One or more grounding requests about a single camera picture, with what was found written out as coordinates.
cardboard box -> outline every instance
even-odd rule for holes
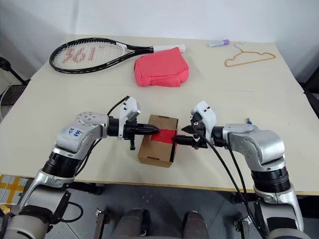
[[[176,144],[172,137],[176,135],[178,119],[151,115],[149,124],[160,129],[153,135],[145,135],[138,158],[141,163],[169,168],[174,162]]]

table surface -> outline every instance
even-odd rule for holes
[[[86,36],[68,36],[66,41]],[[319,195],[319,120],[302,88],[294,79],[274,43],[243,42],[247,51],[271,52],[276,59],[227,68],[224,61],[238,49],[232,44],[209,48],[206,40],[112,36],[132,45],[186,44],[183,57],[190,74],[179,88],[139,87],[134,80],[132,58],[110,69],[68,75],[47,63],[0,125],[1,174],[34,177],[51,152],[59,131],[84,111],[106,113],[123,96],[141,105],[138,117],[147,123],[150,114],[178,118],[178,130],[189,124],[190,110],[206,100],[217,115],[217,124],[245,123],[249,117],[259,128],[275,131],[285,143],[290,179],[298,194]],[[212,150],[178,145],[170,168],[139,163],[142,141],[136,151],[128,141],[102,140],[76,180],[234,190]],[[229,153],[218,151],[240,184]],[[248,189],[250,170],[242,155],[235,154]]]

gray floor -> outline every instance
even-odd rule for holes
[[[73,223],[59,223],[46,239],[93,238],[97,207],[112,214],[111,223],[104,228],[104,239],[110,237],[121,216],[136,207],[149,210],[152,235],[181,237],[185,213],[196,210],[204,217],[211,239],[240,239],[233,221],[245,217],[245,209],[241,204],[231,204],[229,197],[230,193],[206,190],[131,185],[106,185],[99,196],[72,190],[70,201],[83,207],[83,217]],[[77,217],[78,213],[76,207],[69,206],[64,219]],[[319,238],[319,220],[305,219],[305,232],[312,239]],[[253,226],[250,233],[252,239],[260,238]]]

gold wire hanger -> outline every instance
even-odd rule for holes
[[[239,52],[238,54],[236,54],[236,55],[234,56],[234,58],[232,58],[232,59],[227,59],[227,60],[225,61],[225,66],[226,66],[226,67],[239,66],[239,65],[249,64],[249,63],[258,62],[258,61],[266,61],[266,60],[270,60],[270,59],[276,58],[276,56],[275,56],[274,54],[269,53],[269,52],[260,53],[260,52],[257,52],[257,51],[243,51],[241,48],[239,48],[238,46],[236,46],[236,44],[241,44],[241,45],[243,45],[243,43],[235,43],[235,44],[234,44],[234,47],[238,48],[238,49],[240,50],[240,52]],[[270,55],[271,57],[265,58],[265,59],[260,59],[260,60],[255,60],[255,61],[248,61],[248,62],[238,63],[238,64],[234,64],[234,65],[227,65],[227,62],[228,62],[228,61],[233,61],[233,60],[235,60],[235,58],[236,58],[237,56],[239,56],[239,55],[241,55],[241,54],[243,54],[243,53],[257,53],[258,55],[261,55],[261,56],[262,56],[262,55]]]

